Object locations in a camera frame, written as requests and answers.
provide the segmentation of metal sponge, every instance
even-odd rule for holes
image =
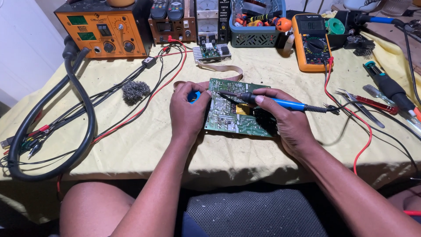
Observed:
[[[123,91],[123,100],[129,106],[135,105],[151,93],[151,88],[142,81],[130,81],[121,90]]]

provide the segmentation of hand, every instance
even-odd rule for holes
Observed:
[[[193,91],[200,91],[200,97],[190,104],[187,95]],[[203,127],[205,110],[211,99],[211,92],[188,81],[179,84],[171,97],[170,116],[173,128],[173,138],[181,137],[194,142]]]
[[[256,97],[256,104],[275,117],[282,146],[290,155],[300,158],[311,146],[319,146],[304,112],[289,111],[267,97],[294,102],[299,102],[298,100],[279,89],[260,88],[254,90],[253,94],[259,95]]]

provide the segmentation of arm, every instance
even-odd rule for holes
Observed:
[[[191,91],[202,93],[194,104],[187,102],[187,95]],[[174,236],[184,166],[203,126],[210,98],[210,93],[192,82],[177,87],[170,103],[170,145],[111,237]]]
[[[253,93],[299,102],[278,89],[262,88]],[[316,141],[305,113],[289,111],[264,96],[258,96],[256,104],[273,114],[285,150],[314,175],[357,237],[420,236],[420,224],[396,209]]]

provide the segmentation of ribbon cable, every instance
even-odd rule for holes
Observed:
[[[230,78],[223,78],[222,80],[229,80],[229,81],[240,81],[243,78],[243,71],[241,68],[237,67],[237,66],[232,66],[232,65],[226,65],[226,66],[216,66],[216,65],[209,65],[209,64],[204,64],[204,63],[199,63],[198,66],[200,68],[204,68],[204,69],[209,69],[215,72],[226,72],[226,71],[236,71],[238,72],[239,75],[237,76],[233,76]],[[174,82],[174,90],[177,88],[177,86],[179,84],[182,83],[186,83],[185,81],[176,81]],[[205,89],[209,89],[209,81],[204,81],[204,82],[199,82],[197,83],[199,86],[205,88]]]

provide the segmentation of remote control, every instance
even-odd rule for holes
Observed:
[[[151,17],[153,19],[167,18],[168,0],[154,0],[151,7]]]
[[[184,0],[170,0],[167,7],[168,19],[178,21],[184,15]]]

